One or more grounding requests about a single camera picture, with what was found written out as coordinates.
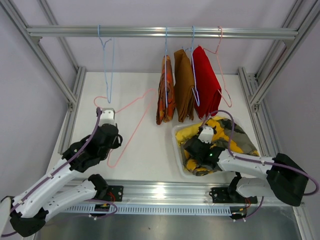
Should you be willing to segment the orange brown camouflage trousers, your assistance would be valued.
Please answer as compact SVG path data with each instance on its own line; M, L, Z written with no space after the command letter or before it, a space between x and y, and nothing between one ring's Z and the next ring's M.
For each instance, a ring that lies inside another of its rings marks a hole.
M167 123L174 117L176 108L174 78L171 58L165 55L162 59L161 77L158 86L156 124Z

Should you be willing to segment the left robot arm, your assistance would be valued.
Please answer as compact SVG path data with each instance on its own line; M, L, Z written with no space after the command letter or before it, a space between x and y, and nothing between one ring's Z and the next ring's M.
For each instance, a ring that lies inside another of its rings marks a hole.
M11 197L9 222L15 234L29 237L64 209L86 200L105 200L109 185L98 173L71 190L61 192L69 181L104 161L123 141L115 123L95 127L95 132L73 143L49 173L22 194Z

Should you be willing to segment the red trousers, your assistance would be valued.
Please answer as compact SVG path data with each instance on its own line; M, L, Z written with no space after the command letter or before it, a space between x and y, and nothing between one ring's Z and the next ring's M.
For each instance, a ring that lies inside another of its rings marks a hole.
M207 117L209 113L218 110L222 98L222 88L205 50L198 46L193 51L192 56L195 64L195 80L199 96L199 106L195 103L194 108L198 117L202 119Z

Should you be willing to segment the aluminium frame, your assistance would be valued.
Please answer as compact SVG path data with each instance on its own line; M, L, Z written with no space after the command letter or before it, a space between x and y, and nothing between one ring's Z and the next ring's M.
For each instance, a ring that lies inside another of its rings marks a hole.
M39 1L41 10L47 18L48 25L29 25L12 0L3 0L1 9L11 20L23 39L32 49L43 67L55 81L66 98L68 105L65 122L61 129L58 152L63 153L70 145L75 129L76 117L80 106L87 69L76 67L74 88L69 88L60 77L51 58L40 44L43 37L56 37L68 57L72 56L67 45L68 37L115 37L115 38L227 38L273 40L271 50L274 51L279 42L284 42L285 50L278 61L261 82L252 96L246 96L247 108L250 112L260 105L267 94L272 82L281 73L289 59L310 33L320 18L320 3L316 1L298 29L282 28L213 28L213 27L151 27L151 26L62 26L57 25L56 19L47 1Z

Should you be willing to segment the pink hanger of yellow camouflage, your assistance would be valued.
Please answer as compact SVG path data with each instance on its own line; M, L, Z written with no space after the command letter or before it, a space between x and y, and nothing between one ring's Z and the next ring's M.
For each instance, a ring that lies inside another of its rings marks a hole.
M144 167L152 136L148 128L148 115L156 103L157 95L154 88L146 91L129 90L116 95L111 103L101 92L92 95L92 104L96 107L115 109L115 120L123 137L121 147L113 150L99 167L111 171Z

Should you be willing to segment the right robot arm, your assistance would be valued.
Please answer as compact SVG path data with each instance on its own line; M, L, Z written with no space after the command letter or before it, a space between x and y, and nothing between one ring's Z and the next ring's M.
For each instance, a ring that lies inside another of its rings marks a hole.
M249 197L276 197L294 207L302 202L307 174L286 154L278 153L275 157L246 155L202 142L195 136L183 148L197 163L213 170L249 176L241 177L227 190L228 198L233 202Z

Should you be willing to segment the pink hanger of red trousers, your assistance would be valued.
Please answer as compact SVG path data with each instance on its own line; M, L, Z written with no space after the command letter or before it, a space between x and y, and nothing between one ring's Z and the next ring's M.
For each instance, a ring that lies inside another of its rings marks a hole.
M216 57L216 61L217 61L218 68L219 68L219 72L220 72L220 75L222 77L223 90L227 94L229 101L227 101L227 99L222 94L222 90L219 90L218 92L219 92L221 98L223 99L223 101L225 102L225 104L227 105L227 107L231 108L233 106L233 102L232 102L232 98L230 96L230 93L229 93L229 91L227 89L227 84L226 84L226 81L225 81L224 73L223 73L223 70L222 70L222 67L221 67L221 63L220 63L220 59L219 59L219 50L220 50L220 45L221 45L222 38L223 38L223 28L221 26L218 26L218 29L220 31L219 42L218 42L218 44L216 46L215 51L209 50L209 49L207 49L205 47L203 48L203 50L215 55L215 57Z

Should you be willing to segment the white plastic basket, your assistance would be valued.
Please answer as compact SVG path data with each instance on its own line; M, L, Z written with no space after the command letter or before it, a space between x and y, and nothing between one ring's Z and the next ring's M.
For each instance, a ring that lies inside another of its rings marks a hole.
M183 157L185 155L181 151L181 147L177 143L176 133L179 130L185 129L191 125L193 125L193 124L192 123L178 124L178 125L173 126L172 130L171 130L172 145L173 145L173 150L174 150L174 155L175 155L175 161L176 161L176 164L177 164L177 167L179 169L181 176L185 179L194 179L196 176L193 175L192 173L190 173L188 170L185 170L184 161L183 161Z

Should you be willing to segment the blue hanger of orange camouflage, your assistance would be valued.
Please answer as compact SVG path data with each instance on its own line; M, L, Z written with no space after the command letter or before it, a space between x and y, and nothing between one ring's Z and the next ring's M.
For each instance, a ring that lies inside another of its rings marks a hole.
M164 42L164 93L165 93L165 109L168 109L168 78L167 78L167 52L168 52L168 27L165 27Z

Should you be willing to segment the yellow grey camouflage trousers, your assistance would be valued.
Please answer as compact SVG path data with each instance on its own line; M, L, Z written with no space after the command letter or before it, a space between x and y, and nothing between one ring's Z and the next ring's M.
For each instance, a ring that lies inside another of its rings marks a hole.
M232 130L232 121L229 120L227 122L226 120L223 120L223 125L224 125L224 132L225 134L231 139L231 144L230 144L230 150L236 153L240 154L245 154L245 155L250 155L250 156L258 156L258 150L255 147L255 145L251 142L250 138L248 135L245 133L245 131L238 125L234 125L234 132L231 133ZM219 146L221 148L227 149L228 148L228 142L225 140L222 142L225 146ZM199 163L196 163L195 160L191 159L190 154L184 150L184 157L185 159L183 160L183 165L185 170L188 170L191 174L197 176L197 177L202 177L205 175L209 175L215 172L213 169L206 168L204 166L200 166Z

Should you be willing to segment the blue hanger of brown trousers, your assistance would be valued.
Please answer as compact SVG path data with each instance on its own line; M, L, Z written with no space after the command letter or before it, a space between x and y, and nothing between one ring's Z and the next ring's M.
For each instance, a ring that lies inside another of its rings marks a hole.
M189 50L191 54L191 69L192 69L192 74L194 79L194 88L192 89L192 93L195 99L196 106L199 107L201 102L200 102L199 92L197 88L197 78L196 78L195 63L194 63L194 56L193 56L196 30L194 25L191 28L192 28L191 45L188 48L182 47L181 49L184 50L185 52Z

